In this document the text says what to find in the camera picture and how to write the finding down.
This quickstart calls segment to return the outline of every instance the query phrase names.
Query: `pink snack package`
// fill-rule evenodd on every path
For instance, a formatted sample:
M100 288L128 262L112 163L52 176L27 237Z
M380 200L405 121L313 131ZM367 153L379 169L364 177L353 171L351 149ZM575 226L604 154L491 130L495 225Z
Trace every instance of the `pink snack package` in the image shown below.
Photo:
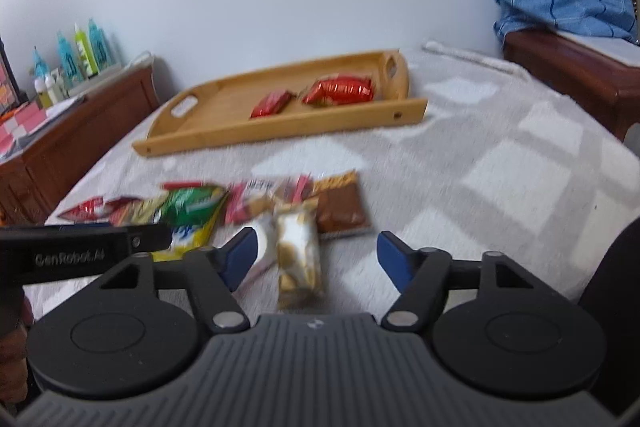
M123 196L121 198L115 198L114 200L104 201L103 196L96 196L95 198L91 198L90 200L83 201L82 203L76 204L76 206L68 208L61 214L58 214L58 217L73 223L97 221L99 219L106 219L111 216L113 212L131 201L140 201L140 198Z
M278 203L300 203L311 195L312 190L313 179L306 175L233 184L229 188L225 224L239 225L263 212L273 212Z

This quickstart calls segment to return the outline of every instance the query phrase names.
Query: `black circular disc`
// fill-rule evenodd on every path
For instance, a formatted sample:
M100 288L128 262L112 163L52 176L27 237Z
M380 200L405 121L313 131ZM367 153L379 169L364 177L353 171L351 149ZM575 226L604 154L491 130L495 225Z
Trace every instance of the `black circular disc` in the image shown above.
M72 299L39 320L27 340L42 387L91 399L154 389L181 373L197 349L186 312L127 290Z
M604 359L597 322L561 298L500 291L457 306L433 328L433 347L457 377L486 393L547 399L587 388Z

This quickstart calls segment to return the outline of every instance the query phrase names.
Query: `red wrapper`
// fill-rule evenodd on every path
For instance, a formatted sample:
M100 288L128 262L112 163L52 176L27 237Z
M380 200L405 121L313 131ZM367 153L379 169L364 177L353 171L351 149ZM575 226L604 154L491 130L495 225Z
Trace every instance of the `red wrapper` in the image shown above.
M278 114L284 106L293 98L293 93L287 90L273 91L265 96L258 105L254 107L251 118Z
M371 102L374 96L370 78L352 74L333 74L316 80L302 103L312 105L344 105Z
M72 208L69 208L58 214L60 219L66 219L73 223L84 223L85 221L96 221L98 219L105 219L113 212L123 207L131 201L140 201L140 198L131 198L124 196L122 198L116 198L110 201L104 201L102 196L91 198L90 200L83 201L76 204Z

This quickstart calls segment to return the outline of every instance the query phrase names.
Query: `bottle cap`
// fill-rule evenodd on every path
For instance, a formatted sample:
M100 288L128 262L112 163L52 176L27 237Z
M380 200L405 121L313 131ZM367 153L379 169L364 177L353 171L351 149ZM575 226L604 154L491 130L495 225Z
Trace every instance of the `bottle cap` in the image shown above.
M41 76L34 80L33 87L35 87L36 92L45 92L47 90L47 87L44 84L44 79Z

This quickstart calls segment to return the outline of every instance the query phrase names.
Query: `green bottle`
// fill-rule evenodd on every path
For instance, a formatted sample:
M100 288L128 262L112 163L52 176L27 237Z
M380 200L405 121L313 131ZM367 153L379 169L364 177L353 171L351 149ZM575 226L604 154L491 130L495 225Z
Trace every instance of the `green bottle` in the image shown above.
M89 45L89 39L86 38L86 33L80 29L78 23L76 23L75 39L80 62L82 62L82 67L86 71L86 77L91 78L98 74L98 64L95 63L94 52Z

